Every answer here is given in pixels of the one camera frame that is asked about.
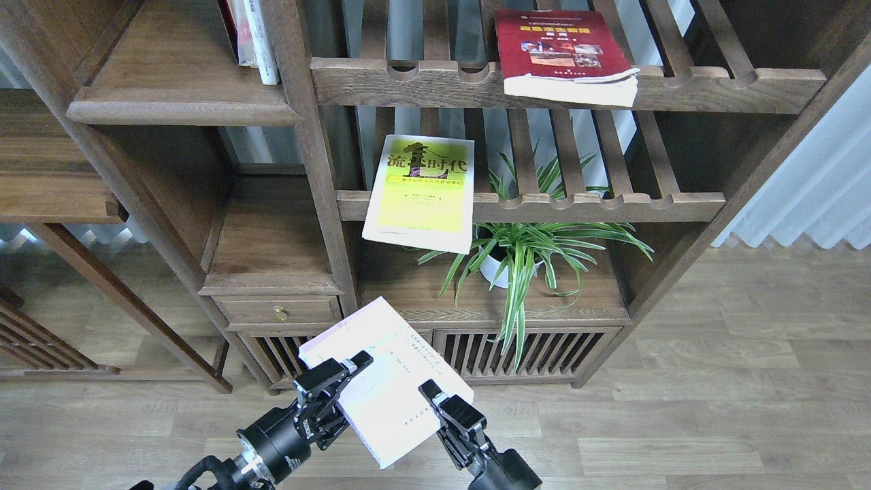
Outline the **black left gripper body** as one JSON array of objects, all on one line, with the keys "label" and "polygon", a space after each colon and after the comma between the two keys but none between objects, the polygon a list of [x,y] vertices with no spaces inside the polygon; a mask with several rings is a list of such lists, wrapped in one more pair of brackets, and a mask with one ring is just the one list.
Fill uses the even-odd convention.
[{"label": "black left gripper body", "polygon": [[326,450],[348,428],[344,414],[335,406],[323,416],[317,412],[318,408],[301,408],[293,402],[286,408],[271,409],[248,428],[237,431],[243,446],[236,458],[240,484],[279,484],[311,457],[311,443]]}]

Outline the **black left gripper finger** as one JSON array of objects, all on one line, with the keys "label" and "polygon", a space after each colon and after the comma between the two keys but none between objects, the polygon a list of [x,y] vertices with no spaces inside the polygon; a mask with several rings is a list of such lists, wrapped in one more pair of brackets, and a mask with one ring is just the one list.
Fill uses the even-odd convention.
[{"label": "black left gripper finger", "polygon": [[327,359],[320,365],[310,368],[295,379],[297,403],[301,407],[330,409],[338,400],[340,391],[361,370],[373,363],[373,357],[360,351],[342,362]]}]

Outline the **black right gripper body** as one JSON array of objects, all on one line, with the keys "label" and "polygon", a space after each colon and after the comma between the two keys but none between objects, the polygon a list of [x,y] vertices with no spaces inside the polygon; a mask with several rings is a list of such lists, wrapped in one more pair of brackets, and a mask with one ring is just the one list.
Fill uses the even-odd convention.
[{"label": "black right gripper body", "polygon": [[470,472],[475,478],[469,489],[538,489],[542,480],[520,454],[510,448],[498,452],[492,444],[473,447]]}]

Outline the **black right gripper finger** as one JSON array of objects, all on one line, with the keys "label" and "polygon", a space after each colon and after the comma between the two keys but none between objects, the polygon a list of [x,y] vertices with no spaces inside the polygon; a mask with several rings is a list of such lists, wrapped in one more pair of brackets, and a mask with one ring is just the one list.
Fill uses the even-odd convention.
[{"label": "black right gripper finger", "polygon": [[463,426],[466,429],[473,428],[475,424],[486,424],[487,427],[487,419],[479,410],[460,396],[448,396],[432,379],[420,385],[418,391],[429,401],[441,427],[442,424]]},{"label": "black right gripper finger", "polygon": [[473,428],[442,424],[438,437],[458,470],[467,469],[470,474],[482,474],[487,452],[486,424],[475,424]]}]

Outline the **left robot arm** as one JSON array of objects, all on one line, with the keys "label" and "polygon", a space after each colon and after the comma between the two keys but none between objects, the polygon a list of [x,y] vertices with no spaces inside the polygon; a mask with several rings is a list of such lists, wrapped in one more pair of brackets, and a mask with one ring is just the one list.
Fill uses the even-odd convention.
[{"label": "left robot arm", "polygon": [[239,456],[219,460],[208,455],[172,488],[194,489],[195,481],[211,472],[214,489],[274,489],[310,458],[312,442],[326,450],[348,427],[337,404],[340,391],[372,362],[370,354],[361,351],[342,362],[328,359],[298,376],[295,401],[237,431],[243,446]]}]

